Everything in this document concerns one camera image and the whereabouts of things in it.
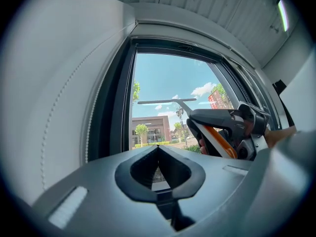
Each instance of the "white textured strip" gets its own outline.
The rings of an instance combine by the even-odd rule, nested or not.
[[[48,218],[48,221],[58,228],[64,229],[82,204],[87,193],[88,190],[84,187],[75,188]]]
[[[229,172],[232,172],[232,173],[243,175],[243,176],[245,176],[248,173],[248,170],[232,167],[232,166],[229,166],[229,165],[223,167],[223,169],[227,170]]]

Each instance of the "blue sky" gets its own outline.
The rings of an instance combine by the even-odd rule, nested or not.
[[[202,61],[163,54],[137,54],[135,80],[140,84],[139,100],[166,100],[171,98],[197,98],[186,102],[192,109],[211,109],[208,96],[219,83],[210,67]],[[133,117],[167,115],[171,130],[179,121],[176,103],[138,105],[134,103]]]

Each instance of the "green tree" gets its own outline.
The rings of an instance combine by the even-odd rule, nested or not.
[[[134,80],[133,104],[139,99],[140,86],[139,82]]]
[[[148,128],[144,124],[138,124],[135,128],[135,132],[137,135],[140,136],[140,144],[141,144],[141,147],[143,147],[143,137],[148,132]]]
[[[180,122],[176,122],[175,124],[174,124],[174,127],[177,129],[177,133],[178,133],[178,137],[179,137],[179,142],[181,142],[181,124],[180,124]]]
[[[214,93],[215,90],[218,90],[218,92],[221,95],[221,98],[222,98],[224,104],[226,106],[228,106],[229,108],[233,109],[232,103],[229,100],[229,97],[228,97],[228,95],[227,95],[227,93],[226,93],[226,91],[223,88],[221,83],[217,84],[215,87],[212,88],[212,93]]]

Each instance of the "window glass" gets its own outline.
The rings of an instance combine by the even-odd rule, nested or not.
[[[218,68],[181,56],[137,54],[130,146],[135,149],[150,143],[167,144],[199,152],[198,142],[186,125],[188,116],[177,103],[139,105],[137,102],[196,98],[186,102],[192,110],[233,109],[212,69]]]

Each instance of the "ceiling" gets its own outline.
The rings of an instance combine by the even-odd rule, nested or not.
[[[277,0],[119,1],[167,4],[207,18],[234,35],[253,54],[261,67],[264,67],[281,48],[298,20],[297,14],[291,9],[288,13],[290,29],[285,33]]]

